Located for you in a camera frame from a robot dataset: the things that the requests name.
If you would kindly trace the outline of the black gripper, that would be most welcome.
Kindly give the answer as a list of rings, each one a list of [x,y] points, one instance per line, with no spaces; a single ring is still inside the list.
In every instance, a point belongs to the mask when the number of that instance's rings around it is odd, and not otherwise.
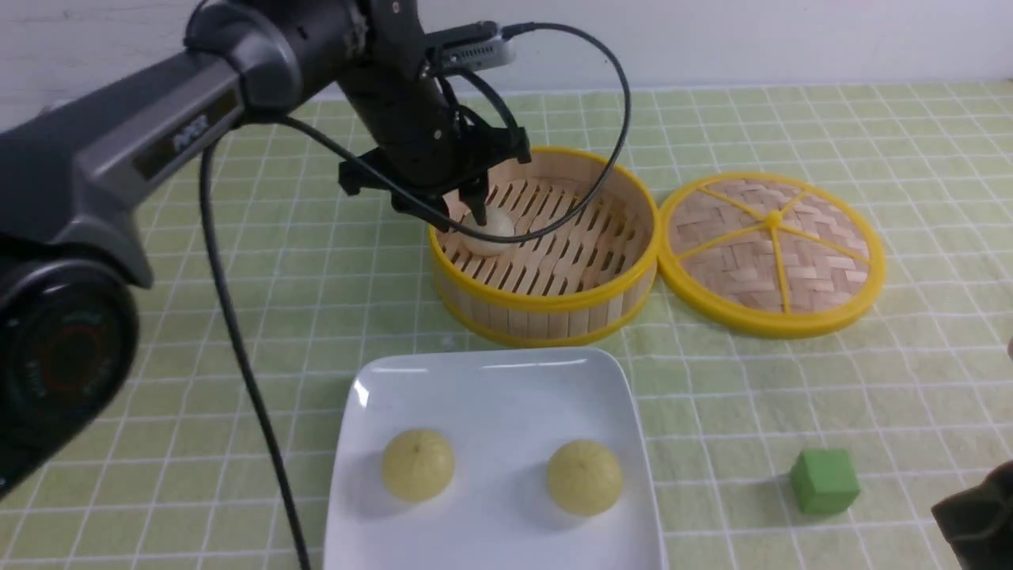
[[[391,192],[392,209],[440,232],[451,230],[442,195],[461,185],[461,202],[478,227],[488,224],[488,181],[475,180],[489,169],[531,159],[527,133],[506,112],[502,127],[479,118],[457,100],[449,77],[474,78],[460,70],[430,70],[426,30],[415,1],[365,1],[364,59],[339,75],[375,148],[340,166],[340,187],[350,196],[365,188]]]

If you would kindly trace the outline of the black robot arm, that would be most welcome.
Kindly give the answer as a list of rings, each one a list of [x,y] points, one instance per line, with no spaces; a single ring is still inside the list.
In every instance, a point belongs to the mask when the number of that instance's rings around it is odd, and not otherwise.
[[[288,116],[336,84],[376,147],[340,167],[348,195],[392,194],[439,230],[445,195],[475,206],[488,172],[531,158],[509,113],[492,127],[445,74],[506,56],[495,22],[424,32],[413,1],[211,1],[184,50],[2,134],[2,494],[112,403],[140,342],[131,289],[154,275],[138,206],[245,125]]]

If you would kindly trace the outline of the dark second robot arm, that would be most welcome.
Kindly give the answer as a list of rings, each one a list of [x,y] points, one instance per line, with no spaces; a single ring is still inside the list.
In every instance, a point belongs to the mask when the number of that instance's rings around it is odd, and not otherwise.
[[[931,508],[962,569],[1012,568],[1012,462]]]

